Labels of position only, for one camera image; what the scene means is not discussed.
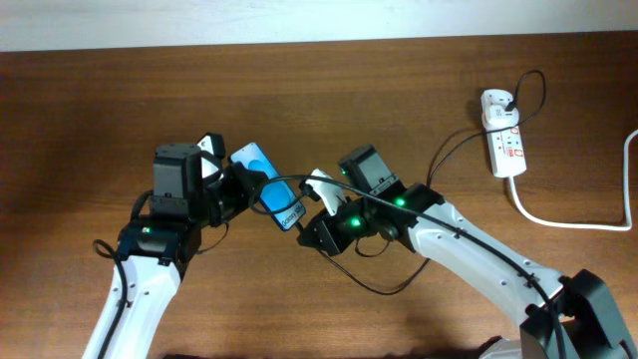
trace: black cable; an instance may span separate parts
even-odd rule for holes
[[[215,244],[213,244],[212,246],[210,246],[208,248],[205,248],[205,249],[200,249],[195,254],[204,254],[204,253],[208,252],[209,250],[214,249],[215,247],[217,247],[223,241],[224,238],[226,238],[226,236],[228,235],[228,230],[230,229],[230,223],[226,221],[226,222],[224,222],[224,224],[226,225],[226,231],[223,233],[223,236]]]
[[[140,194],[136,202],[133,204],[133,208],[131,209],[131,220],[137,218],[140,215],[142,208],[144,208],[144,204],[147,202],[147,199],[149,199],[151,195],[153,195],[152,189],[149,189]]]
[[[430,263],[430,259],[426,258],[426,260],[423,262],[423,264],[421,264],[421,266],[419,267],[419,269],[417,269],[416,272],[414,272],[408,279],[404,280],[403,283],[399,284],[399,287],[393,291],[389,291],[389,292],[384,292],[381,290],[377,290],[375,288],[372,288],[370,286],[368,286],[367,284],[365,284],[364,282],[362,282],[361,280],[357,279],[357,277],[355,277],[354,275],[350,274],[350,272],[341,266],[341,264],[337,263],[336,261],[334,261],[331,257],[329,257],[326,253],[322,252],[319,249],[316,249],[317,252],[319,254],[321,254],[322,257],[324,257],[327,261],[329,261],[332,265],[336,266],[339,270],[341,270],[344,274],[346,274],[346,276],[348,276],[348,278],[352,279],[355,283],[361,285],[363,288],[370,290],[373,293],[379,294],[379,295],[395,295],[398,294],[400,292],[402,292],[404,289],[406,289],[413,280],[415,280],[415,278],[426,268],[426,266],[428,265],[428,263]]]
[[[463,231],[461,228],[459,227],[455,227],[451,224],[448,224],[440,219],[434,218],[430,215],[427,215],[425,213],[420,213],[417,212],[415,210],[406,208],[406,207],[402,207],[399,206],[397,204],[394,204],[392,202],[386,201],[384,199],[381,199],[379,197],[376,197],[374,195],[371,195],[367,192],[364,192],[358,188],[355,188],[349,184],[345,184],[342,182],[339,182],[337,180],[334,179],[326,179],[326,178],[321,178],[321,177],[316,177],[316,176],[308,176],[308,175],[290,175],[290,176],[281,176],[278,178],[273,178],[273,179],[268,179],[266,182],[262,183],[255,191],[255,193],[251,196],[250,200],[248,201],[250,203],[250,208],[257,212],[257,213],[263,213],[262,210],[257,209],[254,206],[254,197],[259,195],[261,193],[261,191],[263,190],[263,188],[273,182],[277,182],[277,181],[283,181],[283,180],[319,180],[325,183],[329,183],[332,185],[336,185],[342,189],[347,189],[349,191],[352,191],[362,197],[365,197],[371,201],[375,201],[379,204],[385,205],[387,207],[393,208],[394,210],[398,210],[398,211],[402,211],[411,215],[415,215],[419,218],[423,218],[425,220],[428,220],[434,224],[437,224],[443,228],[446,228],[449,231],[454,232],[456,235],[465,237],[466,239],[468,239],[469,241],[473,242],[474,244],[480,246],[481,248],[487,250],[489,253],[493,254],[494,256],[496,256],[497,258],[499,258],[500,260],[502,260],[503,262],[505,262],[507,265],[509,265],[511,268],[513,268],[518,274],[520,274],[521,277],[523,277],[527,283],[529,285],[531,285],[536,292],[538,292],[538,295],[540,295],[540,297],[542,298],[542,300],[545,302],[545,306],[547,308],[547,311],[549,312],[549,316],[551,317],[552,320],[552,324],[553,324],[553,329],[554,329],[554,333],[556,335],[556,343],[558,346],[558,354],[559,354],[559,358],[560,359],[565,359],[565,342],[564,342],[564,338],[562,335],[562,329],[560,327],[560,322],[558,321],[558,314],[556,313],[556,309],[554,307],[554,303],[553,301],[549,298],[549,296],[547,295],[547,293],[545,293],[544,289],[537,283],[536,279],[529,273],[527,273],[527,271],[525,271],[525,269],[523,269],[520,265],[518,265],[516,262],[514,262],[513,260],[511,260],[509,257],[507,257],[506,255],[504,255],[503,253],[499,252],[497,249],[493,248],[492,246],[490,246],[489,244],[483,242],[482,240],[476,238],[475,236]],[[354,280],[357,284],[363,286],[366,289],[369,289],[377,294],[381,294],[384,292],[379,292],[378,290],[373,290],[373,288],[368,287],[367,285],[365,285],[364,283],[362,283],[361,281],[359,281],[358,279],[356,279],[354,276],[352,276],[352,274],[348,273],[347,270],[343,269],[343,267],[341,265],[338,265],[338,263],[336,263],[334,260],[332,260],[330,257],[328,257],[325,253],[319,251],[320,254],[328,259],[333,265],[337,266],[337,268],[339,268],[341,271],[343,271],[346,275],[348,275],[352,280]]]
[[[100,348],[100,354],[98,354],[98,359],[102,359],[107,354],[107,350],[109,349],[109,343],[111,342],[111,338],[113,337],[113,334],[116,332],[116,328],[118,327],[120,318],[122,318],[122,313],[124,313],[124,308],[127,306],[129,287],[127,284],[127,275],[124,273],[124,267],[122,266],[122,261],[120,260],[120,256],[105,241],[101,239],[94,240],[93,250],[99,256],[104,257],[105,254],[99,250],[99,247],[104,248],[109,253],[110,258],[116,263],[116,267],[118,268],[118,273],[120,274],[120,281],[122,282],[122,296],[120,297],[120,302],[118,303],[118,311],[116,312],[116,316],[113,318],[113,322],[111,322],[111,327],[109,327],[109,331],[107,332],[107,335],[104,338],[104,342],[102,342],[102,348]]]
[[[359,240],[360,239],[361,238],[358,238],[357,241],[355,242],[355,252],[357,254],[359,254],[359,256],[362,256],[364,258],[374,258],[376,256],[379,256],[379,255],[383,254],[386,251],[386,249],[388,249],[388,247],[390,246],[390,240],[386,240],[386,246],[384,246],[383,249],[381,249],[377,253],[368,254],[368,253],[362,252],[361,249],[359,249]]]
[[[264,188],[265,188],[265,185],[263,185],[263,186],[258,188],[258,190],[256,191],[256,193],[258,193],[258,194],[253,194],[248,199],[248,205],[256,213],[258,213],[258,214],[267,214],[267,215],[275,215],[275,214],[279,214],[279,213],[285,212],[286,210],[288,210],[288,209],[292,208],[293,206],[295,206],[299,200],[301,200],[303,197],[305,197],[308,194],[310,194],[310,192],[312,191],[312,187],[311,186],[306,186],[303,190],[301,190],[301,193],[299,195],[295,196],[294,199],[292,199],[292,201],[288,205],[283,207],[283,208],[273,209],[273,210],[255,210],[255,200],[261,195],[261,193],[263,192]]]
[[[527,78],[527,76],[532,75],[532,74],[536,74],[540,77],[541,83],[542,83],[542,98],[540,100],[540,104],[538,105],[538,108],[536,108],[536,110],[529,115],[526,119],[524,119],[523,121],[519,121],[518,124],[514,125],[514,126],[510,126],[508,128],[504,128],[504,129],[499,129],[499,130],[491,130],[491,131],[486,131],[486,130],[482,130],[479,133],[475,133],[473,135],[470,135],[469,137],[465,138],[463,141],[461,141],[458,145],[454,146],[442,159],[441,161],[437,164],[437,166],[435,167],[435,169],[430,173],[430,175],[428,176],[428,181],[426,182],[427,186],[432,186],[432,180],[435,176],[435,174],[437,173],[437,171],[439,170],[439,168],[441,167],[441,165],[447,161],[450,156],[456,152],[460,147],[462,147],[463,145],[465,145],[467,142],[469,142],[472,139],[475,139],[478,136],[481,135],[489,135],[489,134],[493,134],[493,133],[497,133],[497,132],[501,132],[501,131],[505,131],[505,130],[510,130],[513,129],[516,126],[522,126],[524,125],[527,121],[535,118],[536,116],[538,116],[538,114],[540,113],[540,110],[542,110],[542,108],[545,106],[545,99],[547,98],[547,84],[545,82],[545,75],[540,71],[540,70],[530,70],[527,71],[526,73],[524,73],[520,79],[518,79],[518,83],[516,84],[516,90],[514,90],[514,98],[513,100],[507,105],[507,107],[509,108],[510,106],[512,106],[512,104],[514,106],[516,106],[517,101],[518,101],[518,91],[520,90],[521,85],[523,84],[524,80]]]

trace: white wall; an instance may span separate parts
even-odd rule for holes
[[[638,29],[636,0],[2,0],[0,50]]]

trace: blue object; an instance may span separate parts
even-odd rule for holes
[[[230,160],[234,163],[242,163],[248,170],[263,172],[269,179],[279,177],[275,167],[256,143],[250,143],[232,154]],[[294,198],[295,194],[288,183],[279,181],[267,185],[263,189],[259,201],[267,210],[277,210],[290,204]],[[282,230],[288,230],[305,213],[306,208],[301,202],[298,202],[288,210],[274,214],[272,219]]]

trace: white cable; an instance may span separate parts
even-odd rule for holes
[[[524,215],[527,219],[536,222],[542,225],[555,226],[560,228],[572,228],[572,229],[600,229],[600,230],[618,230],[625,231],[631,229],[631,208],[629,207],[629,143],[633,140],[634,137],[638,135],[638,130],[634,131],[627,137],[625,140],[625,146],[623,148],[623,164],[622,164],[622,190],[623,197],[625,201],[625,217],[627,221],[623,225],[607,225],[607,224],[578,224],[578,223],[560,223],[553,222],[549,220],[544,220],[540,218],[536,218],[535,216],[529,214],[528,211],[523,208],[520,203],[520,199],[518,199],[518,194],[516,193],[516,185],[514,184],[514,177],[509,178],[509,189],[511,190],[511,196],[514,199],[514,203],[516,204],[516,208]]]

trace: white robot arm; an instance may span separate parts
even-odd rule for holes
[[[298,237],[301,245],[337,255],[361,237],[381,234],[448,268],[520,328],[519,342],[498,342],[481,358],[636,358],[609,289],[592,273],[583,269],[568,278],[516,253],[425,185],[405,188],[370,145],[343,158],[339,167],[349,185],[319,170],[305,182],[314,191],[311,197],[330,210],[310,220]],[[337,200],[342,188],[361,197]],[[559,314],[573,319],[560,324]]]
[[[198,146],[157,148],[154,188],[134,205],[117,250],[94,243],[110,252],[98,254],[114,259],[116,267],[83,358],[147,357],[160,319],[201,245],[201,229],[228,223],[248,209],[248,199],[267,179],[242,164],[222,169],[224,157],[223,138],[217,134],[207,134]],[[141,215],[147,201],[150,213]]]
[[[127,279],[128,303],[115,328],[104,358],[146,358],[168,303],[181,278],[173,263],[159,265],[153,257],[131,255],[122,262]],[[84,359],[98,358],[122,298],[122,279],[114,267],[107,303],[93,331]]]

